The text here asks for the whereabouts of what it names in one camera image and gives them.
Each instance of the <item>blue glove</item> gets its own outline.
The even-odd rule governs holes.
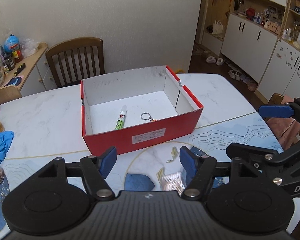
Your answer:
[[[12,131],[0,132],[0,163],[6,157],[6,154],[12,143],[14,133]]]

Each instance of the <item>key ring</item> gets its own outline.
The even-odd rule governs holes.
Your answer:
[[[147,119],[144,119],[144,118],[142,117],[144,114],[148,114],[149,117],[148,117]],[[150,122],[154,121],[154,119],[151,117],[151,115],[150,115],[149,113],[142,113],[140,117],[141,117],[141,119],[144,120],[144,121],[148,121],[148,120],[150,120]]]

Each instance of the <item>wooden chair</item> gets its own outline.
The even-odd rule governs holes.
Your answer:
[[[90,47],[93,76],[97,75],[93,47],[97,47],[97,50],[95,50],[95,51],[98,52],[97,55],[98,55],[98,61],[99,61],[100,75],[104,74],[105,73],[105,65],[104,65],[104,59],[103,59],[103,41],[99,38],[82,37],[82,38],[72,39],[69,41],[64,41],[62,43],[59,43],[59,44],[53,46],[46,52],[47,62],[49,64],[50,70],[52,72],[52,75],[54,77],[54,80],[55,80],[58,88],[79,84],[80,80],[85,78],[84,71],[83,71],[83,65],[82,65],[82,58],[81,58],[82,50],[80,50],[80,48],[83,48],[84,63],[85,63],[87,75],[88,75],[88,77],[91,77],[90,67],[89,67],[89,59],[88,59],[88,54],[87,54],[87,47]],[[76,62],[75,62],[74,53],[77,53],[79,67],[80,67],[80,74],[81,74],[82,78],[78,77],[78,70],[77,70],[77,66],[76,66]],[[64,56],[66,70],[68,72],[70,82],[67,82],[67,80],[66,80],[65,70],[63,68],[62,60],[61,60],[62,56],[60,56],[60,54],[61,55],[63,54],[63,56]],[[56,61],[58,59],[57,62],[59,64],[59,68],[60,68],[60,72],[61,72],[61,75],[63,78],[64,85],[62,85],[60,82],[60,78],[59,78],[59,75],[58,75],[58,72],[57,72],[57,69],[55,66],[55,61],[53,60],[54,56],[55,56]],[[68,57],[70,57],[70,56],[71,56],[71,61],[72,61],[72,69],[74,72],[74,77],[71,74],[70,64],[69,64],[69,60],[68,60]]]
[[[15,85],[0,88],[0,105],[21,97],[22,95]]]
[[[271,96],[271,98],[270,98],[270,100],[269,100],[269,102],[268,102],[267,105],[280,105],[281,102],[282,102],[282,99],[283,99],[283,95],[280,95],[278,93],[274,93]],[[265,122],[267,122],[269,119],[270,119],[270,117],[267,117],[264,120],[265,120]]]

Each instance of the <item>green glue stick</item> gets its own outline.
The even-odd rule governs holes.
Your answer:
[[[115,130],[119,130],[119,129],[123,128],[124,120],[126,119],[126,113],[127,113],[127,106],[124,105],[121,108],[120,115],[119,115]]]

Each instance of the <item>dining table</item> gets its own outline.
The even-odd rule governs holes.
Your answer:
[[[232,142],[283,151],[258,112],[224,77],[217,74],[178,74],[178,77],[204,105],[196,128],[181,138],[118,155],[106,178],[115,194],[121,190],[162,190],[165,176],[178,172],[186,176],[178,158],[182,146],[220,162],[231,162],[226,147]],[[0,164],[5,172],[0,184],[0,239],[10,231],[1,212],[2,201],[9,192],[56,157],[78,162],[91,155],[82,138],[81,106],[79,85],[0,105],[1,123],[5,130],[14,132],[10,149]],[[140,184],[142,175],[149,181]],[[227,181],[227,177],[221,177],[217,183]],[[68,183],[84,190],[80,178],[68,178]],[[300,198],[293,201],[295,212],[288,233],[300,220]]]

